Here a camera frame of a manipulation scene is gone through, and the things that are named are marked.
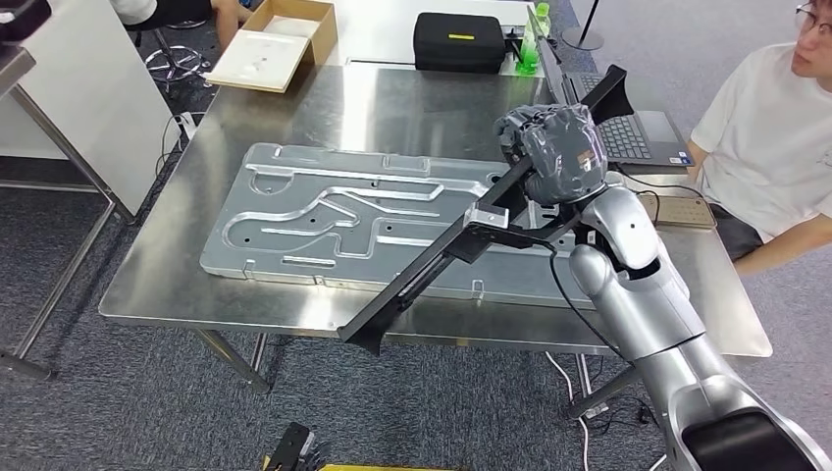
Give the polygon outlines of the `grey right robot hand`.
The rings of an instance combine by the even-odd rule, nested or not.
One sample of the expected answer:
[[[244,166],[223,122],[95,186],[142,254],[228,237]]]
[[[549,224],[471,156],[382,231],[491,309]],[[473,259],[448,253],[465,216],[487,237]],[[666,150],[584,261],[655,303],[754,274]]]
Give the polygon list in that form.
[[[510,165],[532,162],[526,194],[542,206],[573,203],[606,187],[607,158],[591,110],[576,105],[523,105],[494,122]]]

